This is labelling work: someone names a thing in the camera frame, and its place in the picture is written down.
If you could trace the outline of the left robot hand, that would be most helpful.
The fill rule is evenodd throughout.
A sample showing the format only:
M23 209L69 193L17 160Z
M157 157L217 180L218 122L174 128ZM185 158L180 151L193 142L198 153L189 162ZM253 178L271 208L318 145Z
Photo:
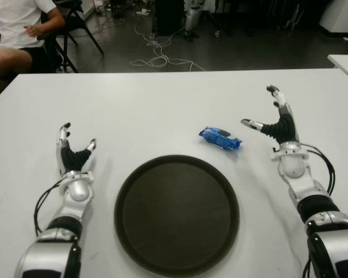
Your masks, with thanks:
M70 126L70 122L62 125L57 135L56 159L61 176L71 171L80 172L96 148L96 139L94 138L83 150L73 151L68 141Z

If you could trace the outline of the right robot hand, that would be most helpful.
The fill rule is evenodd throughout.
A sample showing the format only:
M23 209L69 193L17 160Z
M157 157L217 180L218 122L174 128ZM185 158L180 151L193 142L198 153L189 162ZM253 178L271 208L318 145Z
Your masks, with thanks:
M251 119L242 119L241 123L275 139L279 144L299 142L293 113L284 94L274 85L267 86L266 90L275 98L273 105L278 109L279 120L273 124L265 124Z

